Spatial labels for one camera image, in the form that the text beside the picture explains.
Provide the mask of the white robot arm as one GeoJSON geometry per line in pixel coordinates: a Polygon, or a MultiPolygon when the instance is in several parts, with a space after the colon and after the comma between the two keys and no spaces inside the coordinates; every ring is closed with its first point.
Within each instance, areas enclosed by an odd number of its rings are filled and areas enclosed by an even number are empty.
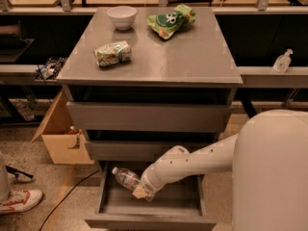
{"type": "Polygon", "coordinates": [[[269,110],[190,153],[176,145],[141,176],[155,195],[188,176],[232,172],[232,231],[308,231],[308,114],[269,110]]]}

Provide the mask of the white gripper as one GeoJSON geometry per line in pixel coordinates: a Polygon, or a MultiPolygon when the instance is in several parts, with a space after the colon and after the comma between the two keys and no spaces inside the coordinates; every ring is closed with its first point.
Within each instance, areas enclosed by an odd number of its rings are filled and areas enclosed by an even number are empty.
{"type": "Polygon", "coordinates": [[[144,172],[141,176],[141,185],[142,187],[137,187],[133,191],[133,196],[137,199],[147,198],[148,196],[154,197],[165,186],[165,183],[156,175],[149,175],[144,172]]]}

